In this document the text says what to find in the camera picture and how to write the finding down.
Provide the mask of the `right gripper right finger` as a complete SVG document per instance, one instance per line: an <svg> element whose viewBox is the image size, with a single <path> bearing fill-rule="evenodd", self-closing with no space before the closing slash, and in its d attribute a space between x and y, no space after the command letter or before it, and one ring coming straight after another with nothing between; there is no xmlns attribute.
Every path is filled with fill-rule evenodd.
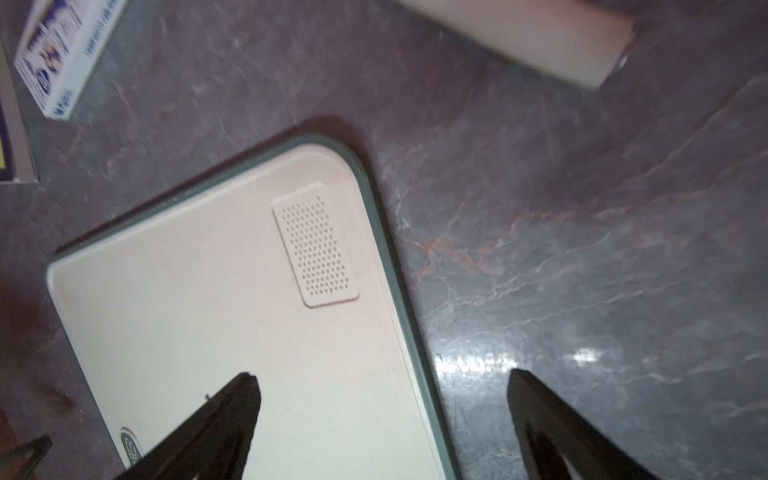
<svg viewBox="0 0 768 480"><path fill-rule="evenodd" d="M508 406L530 479L654 479L533 373L510 372Z"/></svg>

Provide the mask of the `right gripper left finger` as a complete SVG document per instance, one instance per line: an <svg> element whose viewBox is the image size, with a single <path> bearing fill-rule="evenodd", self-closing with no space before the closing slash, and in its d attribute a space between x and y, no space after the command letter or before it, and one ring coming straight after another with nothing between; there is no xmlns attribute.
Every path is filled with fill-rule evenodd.
<svg viewBox="0 0 768 480"><path fill-rule="evenodd" d="M243 372L121 479L241 479L261 407L257 377Z"/></svg>

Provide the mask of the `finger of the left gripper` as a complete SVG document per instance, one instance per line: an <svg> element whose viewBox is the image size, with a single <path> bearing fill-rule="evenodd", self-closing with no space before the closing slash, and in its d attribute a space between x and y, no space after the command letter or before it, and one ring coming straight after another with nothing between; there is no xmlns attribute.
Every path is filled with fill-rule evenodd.
<svg viewBox="0 0 768 480"><path fill-rule="evenodd" d="M28 443L1 453L1 479L29 480L53 442L49 435L43 435Z"/></svg>

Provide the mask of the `beige cutting board green rim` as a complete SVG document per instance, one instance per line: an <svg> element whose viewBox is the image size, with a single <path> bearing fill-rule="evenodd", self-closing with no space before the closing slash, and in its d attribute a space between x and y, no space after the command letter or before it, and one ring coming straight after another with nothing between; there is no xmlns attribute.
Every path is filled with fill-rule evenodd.
<svg viewBox="0 0 768 480"><path fill-rule="evenodd" d="M125 467L233 377L248 479L455 479L371 175L300 136L59 253L47 290Z"/></svg>

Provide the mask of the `knife with cream handle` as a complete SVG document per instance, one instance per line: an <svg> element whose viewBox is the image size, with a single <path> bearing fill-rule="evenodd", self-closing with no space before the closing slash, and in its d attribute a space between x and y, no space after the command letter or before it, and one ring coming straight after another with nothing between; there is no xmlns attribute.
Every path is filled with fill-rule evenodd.
<svg viewBox="0 0 768 480"><path fill-rule="evenodd" d="M529 68L597 89L627 57L634 20L587 1L407 0L406 7Z"/></svg>

